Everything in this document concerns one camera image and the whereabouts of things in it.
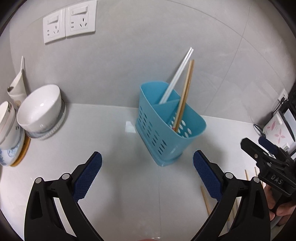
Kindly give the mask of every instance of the textured blue pad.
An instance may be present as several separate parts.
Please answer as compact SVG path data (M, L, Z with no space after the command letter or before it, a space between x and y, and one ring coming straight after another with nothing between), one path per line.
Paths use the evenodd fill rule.
M220 202L222 198L222 184L208 165L207 161L198 151L196 151L193 155L193 165L210 196Z
M275 144L270 142L264 137L259 137L258 143L263 146L267 151L269 151L271 154L276 155L278 153L277 147Z
M74 183L73 198L76 202L85 197L101 166L102 155L97 153Z

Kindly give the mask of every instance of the wall socket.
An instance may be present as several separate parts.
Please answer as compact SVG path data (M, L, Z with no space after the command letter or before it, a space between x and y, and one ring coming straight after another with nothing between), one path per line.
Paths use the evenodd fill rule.
M283 89L282 91L281 91L281 93L279 94L279 97L278 97L278 100L279 101L281 101L281 99L284 97L286 100L288 99L288 92L285 90L285 89Z
M43 18L44 43L64 38L65 36L65 9L60 9Z
M66 36L94 32L96 22L96 0L66 8Z

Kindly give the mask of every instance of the blue and white plate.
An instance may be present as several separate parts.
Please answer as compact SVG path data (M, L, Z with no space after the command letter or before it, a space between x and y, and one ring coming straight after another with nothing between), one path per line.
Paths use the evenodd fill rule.
M62 100L61 110L59 112L59 115L57 117L55 124L43 132L28 132L28 131L26 131L27 136L30 137L31 139L39 139L39 140L45 140L45 139L51 137L61 127L61 125L65 119L65 116L66 116L66 105L65 105L65 102Z
M24 145L26 132L23 128L20 130L20 139L17 142L17 145L9 150L1 150L0 149L0 164L2 166L9 166L16 161L22 147Z

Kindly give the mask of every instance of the silver screw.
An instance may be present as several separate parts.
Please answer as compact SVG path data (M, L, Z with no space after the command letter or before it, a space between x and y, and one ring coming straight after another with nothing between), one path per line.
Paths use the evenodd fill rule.
M36 178L35 183L40 183L41 181L42 179L39 177L39 178Z
M67 180L70 177L69 173L65 173L62 175L62 179Z
M228 179L232 179L232 178L233 178L233 175L232 175L230 172L226 173L225 176L226 176Z
M258 177L254 177L254 181L255 181L256 183L259 183L259 182L260 182L260 180L259 180Z

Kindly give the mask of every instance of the blue gripper pad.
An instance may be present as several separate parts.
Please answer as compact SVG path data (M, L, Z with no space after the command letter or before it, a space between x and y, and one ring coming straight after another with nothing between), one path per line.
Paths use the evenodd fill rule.
M269 151L271 154L276 155L278 153L277 146L267 140L264 137L259 137L258 143L263 146L267 151Z
M95 179L96 175L101 169L102 155L96 152L90 157L90 159L85 164L79 166L82 166L83 171L81 172L80 176L76 179L73 185L73 198L76 202L85 197L93 180Z
M210 196L220 202L222 198L223 171L217 164L211 163L200 150L193 155L193 165Z

